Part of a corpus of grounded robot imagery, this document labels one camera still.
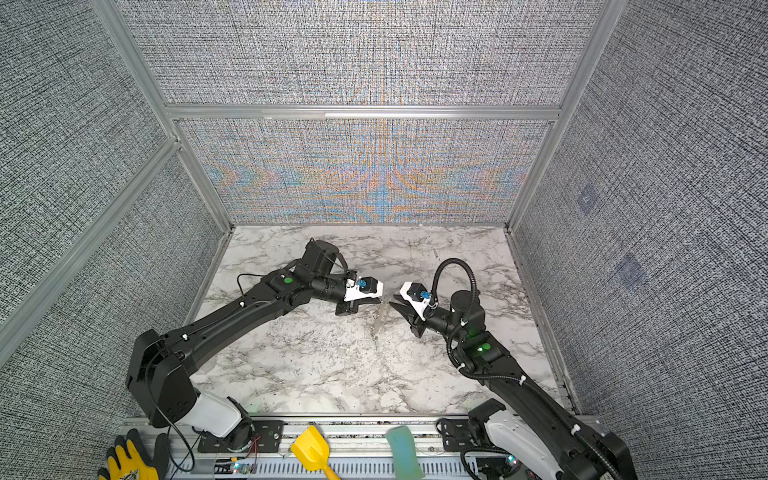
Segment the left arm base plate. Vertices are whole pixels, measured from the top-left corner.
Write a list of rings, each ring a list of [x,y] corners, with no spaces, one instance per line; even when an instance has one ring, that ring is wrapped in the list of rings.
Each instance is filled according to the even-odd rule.
[[[198,444],[200,453],[277,453],[283,438],[285,423],[281,420],[256,419],[248,429],[237,427],[225,438],[203,435]]]

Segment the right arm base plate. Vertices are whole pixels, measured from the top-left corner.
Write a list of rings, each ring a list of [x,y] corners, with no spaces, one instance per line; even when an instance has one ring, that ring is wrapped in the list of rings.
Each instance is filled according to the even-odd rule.
[[[461,452],[470,447],[486,445],[484,430],[477,420],[441,417],[437,419],[435,428],[446,452]]]

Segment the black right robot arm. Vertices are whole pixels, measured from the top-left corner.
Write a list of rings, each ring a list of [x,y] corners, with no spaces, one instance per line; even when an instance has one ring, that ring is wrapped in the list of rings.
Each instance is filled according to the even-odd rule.
[[[468,290],[451,297],[448,308],[430,309],[419,289],[396,295],[391,306],[421,337],[440,334],[458,372],[498,396],[474,409],[471,450],[503,450],[542,479],[634,479],[628,446],[614,433],[601,433],[569,413],[521,368],[486,328],[485,311]]]

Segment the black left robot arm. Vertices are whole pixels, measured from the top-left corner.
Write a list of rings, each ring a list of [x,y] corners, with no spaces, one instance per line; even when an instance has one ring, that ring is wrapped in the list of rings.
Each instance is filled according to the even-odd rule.
[[[195,374],[221,350],[255,328],[313,299],[335,305],[339,316],[362,304],[378,304],[383,284],[346,266],[339,249],[310,240],[301,258],[260,280],[236,300],[186,326],[159,334],[149,329],[135,340],[126,387],[155,428],[187,425],[239,449],[252,420],[236,400],[196,387]]]

